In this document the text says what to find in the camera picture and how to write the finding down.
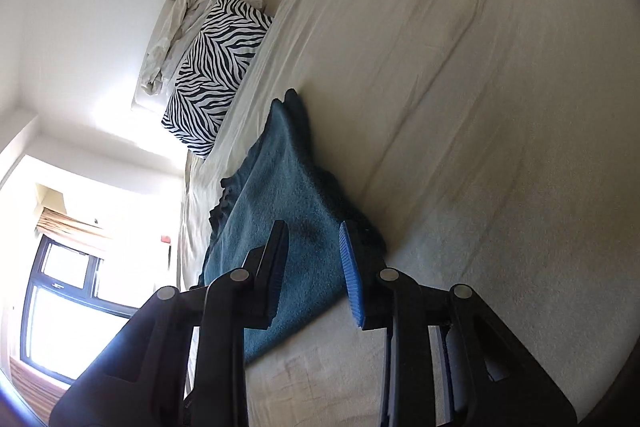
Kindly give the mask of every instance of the white bed sheet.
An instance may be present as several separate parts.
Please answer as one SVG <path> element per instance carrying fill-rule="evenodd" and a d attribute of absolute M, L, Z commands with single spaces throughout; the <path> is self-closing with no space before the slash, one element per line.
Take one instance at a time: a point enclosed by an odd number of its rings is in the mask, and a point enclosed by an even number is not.
<path fill-rule="evenodd" d="M 191 166 L 184 283 L 294 87 L 388 262 L 475 287 L 583 416 L 640 335 L 639 71 L 640 0 L 283 0 Z M 382 342 L 339 303 L 248 369 L 252 425 L 375 425 Z"/>

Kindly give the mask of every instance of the teal towel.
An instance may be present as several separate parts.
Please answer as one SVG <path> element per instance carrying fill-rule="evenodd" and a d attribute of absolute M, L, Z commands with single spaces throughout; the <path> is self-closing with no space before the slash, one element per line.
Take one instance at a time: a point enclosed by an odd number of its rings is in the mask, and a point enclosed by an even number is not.
<path fill-rule="evenodd" d="M 338 246 L 341 222 L 356 222 L 367 245 L 385 251 L 385 242 L 335 177 L 314 164 L 308 117 L 293 89 L 284 102 L 271 103 L 262 135 L 238 171 L 221 184 L 223 196 L 210 213 L 212 232 L 200 284 L 241 266 L 249 250 L 266 243 L 276 219 L 289 225 L 278 314 L 268 330 L 245 330 L 249 362 L 346 294 Z"/>

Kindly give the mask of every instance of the zebra print pillow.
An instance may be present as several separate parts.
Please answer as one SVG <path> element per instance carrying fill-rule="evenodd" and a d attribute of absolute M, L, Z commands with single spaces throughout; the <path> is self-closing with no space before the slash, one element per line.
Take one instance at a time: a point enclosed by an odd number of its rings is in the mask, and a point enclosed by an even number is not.
<path fill-rule="evenodd" d="M 180 65 L 162 126 L 196 156 L 213 149 L 226 112 L 271 17 L 242 0 L 217 0 Z"/>

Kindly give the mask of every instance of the round bolt head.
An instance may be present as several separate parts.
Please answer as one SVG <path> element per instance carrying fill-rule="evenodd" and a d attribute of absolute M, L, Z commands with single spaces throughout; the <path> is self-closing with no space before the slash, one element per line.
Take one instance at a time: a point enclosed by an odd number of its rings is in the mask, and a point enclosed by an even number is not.
<path fill-rule="evenodd" d="M 400 277 L 400 274 L 393 268 L 380 270 L 380 279 L 383 281 L 395 281 L 398 277 Z"/>
<path fill-rule="evenodd" d="M 455 288 L 453 288 L 453 293 L 459 299 L 468 299 L 471 295 L 474 294 L 474 291 L 466 284 L 458 284 Z"/>
<path fill-rule="evenodd" d="M 237 270 L 233 270 L 231 272 L 231 280 L 236 282 L 242 282 L 249 279 L 249 272 L 244 268 L 238 268 Z"/>
<path fill-rule="evenodd" d="M 158 290 L 158 293 L 156 293 L 156 295 L 161 301 L 168 301 L 169 299 L 174 297 L 175 288 L 171 286 L 164 286 Z"/>

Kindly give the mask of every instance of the window frame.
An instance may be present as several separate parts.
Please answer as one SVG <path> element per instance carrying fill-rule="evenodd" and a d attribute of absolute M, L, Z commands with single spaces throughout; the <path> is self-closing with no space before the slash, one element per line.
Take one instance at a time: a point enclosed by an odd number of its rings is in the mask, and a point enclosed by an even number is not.
<path fill-rule="evenodd" d="M 67 250 L 75 251 L 81 255 L 89 257 L 89 263 L 86 268 L 86 273 L 84 274 L 84 284 L 82 288 L 77 288 L 69 283 L 55 279 L 43 272 L 42 269 L 46 262 L 47 254 L 49 253 L 51 245 L 57 245 L 58 247 L 66 248 Z M 42 235 L 36 251 L 36 257 L 33 261 L 33 266 L 31 267 L 29 282 L 27 284 L 27 292 L 24 296 L 24 306 L 22 308 L 22 321 L 20 324 L 20 359 L 24 363 L 27 363 L 39 372 L 64 383 L 72 384 L 75 382 L 73 378 L 60 375 L 59 373 L 34 362 L 31 360 L 31 357 L 27 355 L 27 337 L 28 334 L 30 334 L 31 326 L 31 307 L 33 305 L 33 296 L 36 288 L 46 289 L 55 295 L 68 299 L 72 302 L 101 312 L 106 312 L 111 315 L 116 315 L 118 317 L 130 319 L 132 315 L 138 311 L 138 308 L 106 301 L 95 296 L 97 293 L 98 270 L 101 262 L 102 260 L 96 256 L 77 250 L 76 248 L 70 248 L 67 245 L 62 245 L 58 241 L 55 241 L 44 234 Z"/>

